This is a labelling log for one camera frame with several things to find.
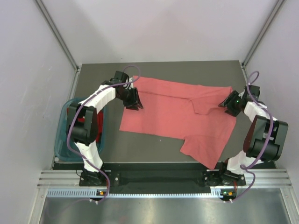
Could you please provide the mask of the pink t shirt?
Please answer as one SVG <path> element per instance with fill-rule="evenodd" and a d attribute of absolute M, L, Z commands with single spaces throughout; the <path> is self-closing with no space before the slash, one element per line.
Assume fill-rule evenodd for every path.
<path fill-rule="evenodd" d="M 125 109 L 120 130 L 184 140 L 181 153 L 215 168 L 236 117 L 220 107 L 232 87 L 203 86 L 141 77 L 134 86 L 143 109 Z"/>

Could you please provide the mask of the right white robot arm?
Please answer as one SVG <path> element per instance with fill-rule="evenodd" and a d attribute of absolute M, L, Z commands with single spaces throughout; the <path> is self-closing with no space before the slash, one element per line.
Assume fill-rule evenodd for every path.
<path fill-rule="evenodd" d="M 241 152 L 221 163 L 218 179 L 222 184 L 238 181 L 247 169 L 277 161 L 282 154 L 289 125 L 269 115 L 259 96 L 260 87 L 248 84 L 242 93 L 233 91 L 219 104 L 225 113 L 236 117 L 243 112 L 251 121 Z"/>

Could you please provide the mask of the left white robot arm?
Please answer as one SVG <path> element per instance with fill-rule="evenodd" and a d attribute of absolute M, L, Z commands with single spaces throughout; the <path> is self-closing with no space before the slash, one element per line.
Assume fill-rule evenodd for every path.
<path fill-rule="evenodd" d="M 98 113 L 112 100 L 119 99 L 126 109 L 143 109 L 138 90 L 134 87 L 141 75 L 130 78 L 124 71 L 116 71 L 113 78 L 104 81 L 87 99 L 71 103 L 67 109 L 67 147 L 82 157 L 83 172 L 90 180 L 101 185 L 106 174 L 101 170 L 103 161 L 100 158 L 96 139 L 99 133 Z"/>

